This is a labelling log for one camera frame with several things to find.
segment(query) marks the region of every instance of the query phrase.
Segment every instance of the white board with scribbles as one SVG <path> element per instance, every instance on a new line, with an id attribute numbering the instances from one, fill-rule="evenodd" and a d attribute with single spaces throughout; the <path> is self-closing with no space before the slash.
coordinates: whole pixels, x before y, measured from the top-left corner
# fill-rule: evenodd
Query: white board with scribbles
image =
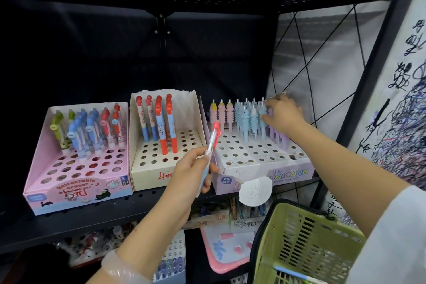
<path id="1" fill-rule="evenodd" d="M 426 190 L 426 0 L 412 0 L 348 148 Z M 330 193 L 323 209 L 352 223 Z"/>

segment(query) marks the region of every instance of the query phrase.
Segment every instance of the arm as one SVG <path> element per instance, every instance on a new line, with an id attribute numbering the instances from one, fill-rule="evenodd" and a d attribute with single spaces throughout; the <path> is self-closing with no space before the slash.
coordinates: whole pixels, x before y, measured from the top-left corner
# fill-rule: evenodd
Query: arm
<path id="1" fill-rule="evenodd" d="M 391 201 L 409 184 L 309 125 L 302 110 L 284 94 L 277 98 L 267 103 L 274 116 L 262 119 L 306 152 L 330 192 L 368 237 Z"/>
<path id="2" fill-rule="evenodd" d="M 206 148 L 191 149 L 177 164 L 173 177 L 162 197 L 145 218 L 125 239 L 116 253 L 121 260 L 149 281 L 156 271 L 173 236 L 188 220 L 191 204 L 197 195 L 201 174 L 209 158 L 196 159 L 204 154 Z M 210 170 L 219 172 L 213 163 Z M 210 189 L 209 175 L 201 189 Z M 99 269 L 87 284 L 115 284 L 115 280 L 104 270 Z"/>

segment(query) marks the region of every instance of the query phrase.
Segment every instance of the person's right hand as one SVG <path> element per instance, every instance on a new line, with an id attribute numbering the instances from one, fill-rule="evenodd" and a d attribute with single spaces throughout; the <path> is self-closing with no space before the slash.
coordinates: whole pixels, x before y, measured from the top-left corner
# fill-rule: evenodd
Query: person's right hand
<path id="1" fill-rule="evenodd" d="M 269 99 L 266 107 L 272 107 L 274 115 L 262 115 L 262 120 L 281 134 L 290 135 L 292 130 L 306 124 L 302 108 L 299 108 L 294 100 L 288 98 L 284 93 Z"/>

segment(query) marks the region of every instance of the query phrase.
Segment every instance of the translucent bracelet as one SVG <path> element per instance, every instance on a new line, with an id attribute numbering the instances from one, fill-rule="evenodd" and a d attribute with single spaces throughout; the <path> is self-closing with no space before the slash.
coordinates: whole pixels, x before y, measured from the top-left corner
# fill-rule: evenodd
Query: translucent bracelet
<path id="1" fill-rule="evenodd" d="M 114 250 L 110 251 L 101 262 L 104 271 L 119 284 L 149 284 L 152 281 L 134 271 L 121 260 Z"/>

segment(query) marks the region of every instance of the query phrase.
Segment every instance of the hand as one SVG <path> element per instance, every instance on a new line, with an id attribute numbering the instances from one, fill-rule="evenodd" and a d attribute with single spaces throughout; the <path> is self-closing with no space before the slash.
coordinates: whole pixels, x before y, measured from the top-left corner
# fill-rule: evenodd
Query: hand
<path id="1" fill-rule="evenodd" d="M 182 157 L 176 164 L 173 176 L 169 181 L 162 200 L 168 201 L 168 206 L 173 207 L 173 212 L 178 216 L 178 227 L 182 227 L 188 220 L 192 202 L 200 188 L 201 175 L 209 163 L 209 157 L 204 155 L 207 147 L 193 148 Z M 219 168 L 210 163 L 211 172 L 219 172 Z M 207 174 L 202 193 L 210 190 L 211 174 Z"/>
<path id="2" fill-rule="evenodd" d="M 302 108 L 296 106 L 293 99 L 281 93 L 266 102 L 267 108 L 274 110 L 273 116 L 262 115 L 262 120 L 274 127 L 281 134 L 291 137 L 291 132 L 306 124 L 303 118 Z"/>

